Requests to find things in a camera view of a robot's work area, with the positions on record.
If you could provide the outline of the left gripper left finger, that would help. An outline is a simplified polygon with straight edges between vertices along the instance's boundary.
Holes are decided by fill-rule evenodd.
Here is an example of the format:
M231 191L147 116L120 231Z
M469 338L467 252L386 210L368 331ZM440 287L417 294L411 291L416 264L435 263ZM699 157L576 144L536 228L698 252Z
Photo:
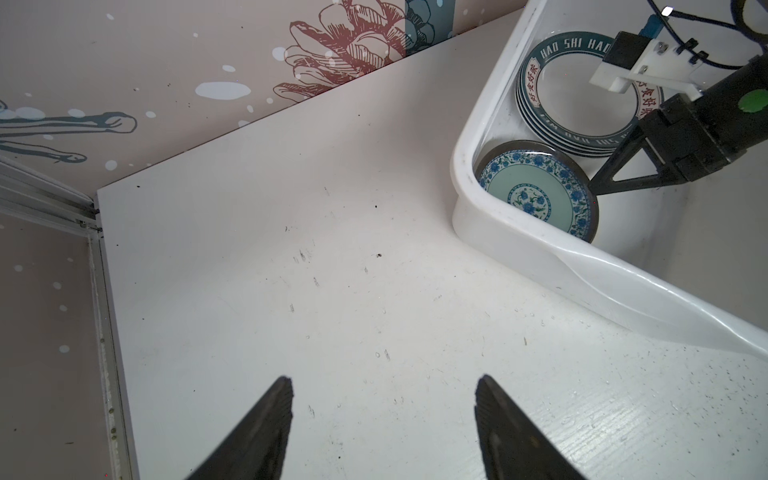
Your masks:
M292 422L293 385L281 376L189 480L278 479Z

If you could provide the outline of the teal patterned small plate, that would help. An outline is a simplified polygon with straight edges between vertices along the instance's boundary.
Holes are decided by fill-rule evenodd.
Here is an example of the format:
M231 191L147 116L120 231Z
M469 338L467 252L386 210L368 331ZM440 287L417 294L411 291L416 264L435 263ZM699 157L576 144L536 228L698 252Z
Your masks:
M474 167L491 196L585 242L592 242L599 205L583 169L564 152L532 140L491 149Z

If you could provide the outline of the green rim plate front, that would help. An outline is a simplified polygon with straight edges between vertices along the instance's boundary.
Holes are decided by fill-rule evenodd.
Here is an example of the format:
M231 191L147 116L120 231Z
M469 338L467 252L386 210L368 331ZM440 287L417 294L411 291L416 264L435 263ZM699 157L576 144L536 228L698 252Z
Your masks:
M516 101L525 122L548 144L571 155L613 154L636 123L664 101L663 90L633 82L623 93L590 83L613 39L589 32L552 35L522 62Z

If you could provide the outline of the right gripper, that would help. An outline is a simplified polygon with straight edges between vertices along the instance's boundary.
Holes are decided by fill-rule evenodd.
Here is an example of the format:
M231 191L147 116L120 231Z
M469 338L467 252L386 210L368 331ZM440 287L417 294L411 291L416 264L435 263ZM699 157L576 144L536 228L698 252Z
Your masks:
M644 117L589 182L595 196L668 187L713 174L767 140L767 56L755 57L697 100L677 94ZM618 179L640 153L653 166Z

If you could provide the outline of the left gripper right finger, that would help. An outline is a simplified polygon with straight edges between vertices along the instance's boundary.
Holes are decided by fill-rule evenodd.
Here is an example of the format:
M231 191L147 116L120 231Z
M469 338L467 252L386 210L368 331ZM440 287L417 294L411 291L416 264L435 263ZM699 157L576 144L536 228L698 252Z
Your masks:
M584 479L489 375L478 381L474 412L488 479Z

